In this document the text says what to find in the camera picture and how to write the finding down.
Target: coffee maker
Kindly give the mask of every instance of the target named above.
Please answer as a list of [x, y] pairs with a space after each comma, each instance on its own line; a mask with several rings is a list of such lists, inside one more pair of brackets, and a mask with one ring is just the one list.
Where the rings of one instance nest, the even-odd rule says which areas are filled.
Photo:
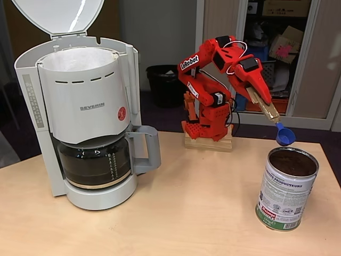
[[[161, 164], [156, 129], [141, 126], [137, 50], [87, 36], [104, 0], [12, 2], [51, 35], [18, 57], [15, 70], [53, 196], [87, 210], [124, 202], [137, 175]], [[148, 158], [138, 158], [143, 136]]]

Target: tin can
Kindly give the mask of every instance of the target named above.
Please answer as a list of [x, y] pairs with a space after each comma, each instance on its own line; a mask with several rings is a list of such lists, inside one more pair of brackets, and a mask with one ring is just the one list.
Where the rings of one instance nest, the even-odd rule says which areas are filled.
[[269, 228], [298, 227], [319, 163], [309, 153], [290, 147], [270, 151], [256, 205], [258, 218]]

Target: wooden table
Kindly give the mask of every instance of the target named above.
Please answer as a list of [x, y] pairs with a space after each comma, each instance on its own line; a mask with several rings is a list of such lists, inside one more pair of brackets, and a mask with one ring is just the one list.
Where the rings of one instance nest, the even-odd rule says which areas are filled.
[[341, 255], [341, 190], [319, 144], [320, 172], [301, 225], [266, 228], [255, 205], [275, 141], [234, 138], [232, 153], [184, 149], [160, 132], [163, 163], [125, 203], [85, 211], [53, 198], [41, 156], [0, 170], [0, 255]]

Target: barcode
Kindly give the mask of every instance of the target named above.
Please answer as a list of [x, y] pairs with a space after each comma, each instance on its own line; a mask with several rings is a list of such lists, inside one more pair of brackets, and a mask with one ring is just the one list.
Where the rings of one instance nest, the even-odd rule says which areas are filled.
[[283, 229], [291, 229], [291, 228], [295, 228], [298, 224], [298, 221], [294, 222], [294, 223], [289, 223], [289, 224], [284, 224]]

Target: paper coffee filter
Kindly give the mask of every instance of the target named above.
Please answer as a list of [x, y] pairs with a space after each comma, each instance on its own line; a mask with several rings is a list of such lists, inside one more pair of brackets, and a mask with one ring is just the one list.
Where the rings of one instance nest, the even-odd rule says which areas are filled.
[[52, 71], [84, 71], [103, 67], [118, 58], [111, 51], [80, 47], [57, 51], [43, 59], [43, 68]]

